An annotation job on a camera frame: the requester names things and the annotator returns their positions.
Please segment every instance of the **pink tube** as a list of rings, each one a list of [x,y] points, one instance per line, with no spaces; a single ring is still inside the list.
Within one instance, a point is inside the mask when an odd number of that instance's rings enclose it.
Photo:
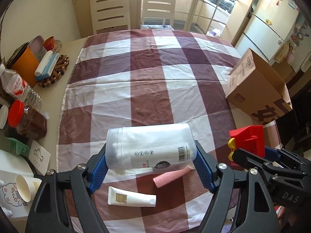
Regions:
[[[163,173],[153,179],[157,188],[160,188],[168,183],[171,183],[173,180],[180,178],[181,176],[185,175],[186,173],[190,172],[191,167],[186,166],[182,170],[172,171]]]

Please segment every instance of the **white chair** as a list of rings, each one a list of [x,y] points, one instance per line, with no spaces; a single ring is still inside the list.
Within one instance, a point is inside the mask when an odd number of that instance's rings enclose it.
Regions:
[[[129,0],[90,0],[90,4],[94,35],[115,26],[131,28]]]
[[[142,6],[142,24],[145,18],[162,18],[170,20],[170,26],[174,24],[176,0],[143,0]]]

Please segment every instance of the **green plastic object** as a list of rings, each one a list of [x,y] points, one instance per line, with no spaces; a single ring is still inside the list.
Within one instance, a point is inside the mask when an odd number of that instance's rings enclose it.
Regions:
[[[22,142],[18,141],[15,138],[12,137],[4,137],[5,139],[10,140],[10,152],[12,152],[12,150],[16,150],[16,154],[20,155],[21,152],[23,153],[29,153],[30,152],[30,148],[23,144]]]

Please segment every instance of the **blue gripper pad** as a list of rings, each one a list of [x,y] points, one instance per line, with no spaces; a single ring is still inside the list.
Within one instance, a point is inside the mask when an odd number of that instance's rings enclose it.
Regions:
[[[213,182],[213,174],[211,169],[209,168],[206,161],[203,159],[203,156],[201,155],[200,151],[197,149],[197,156],[193,160],[193,164],[197,170],[197,173],[199,174],[199,177],[201,179],[201,182],[203,186],[211,193],[216,191],[216,187]]]
[[[90,194],[93,194],[97,189],[101,187],[107,172],[108,166],[106,163],[106,154],[104,154],[98,161],[96,167],[91,174],[91,184],[88,187]]]
[[[279,162],[281,160],[280,155],[277,153],[277,150],[271,149],[265,146],[265,159],[273,162]]]

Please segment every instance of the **screw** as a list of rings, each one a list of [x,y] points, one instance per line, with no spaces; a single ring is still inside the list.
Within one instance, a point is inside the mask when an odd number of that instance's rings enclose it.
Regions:
[[[218,167],[219,167],[220,169],[224,170],[224,169],[227,168],[227,165],[224,164],[224,163],[219,163],[219,164],[218,164]]]
[[[251,174],[254,174],[254,175],[258,173],[258,171],[255,168],[251,168],[249,171]]]
[[[54,169],[49,169],[49,170],[46,171],[47,175],[53,175],[54,173],[55,173]]]
[[[78,165],[78,170],[84,170],[86,168],[86,164]]]

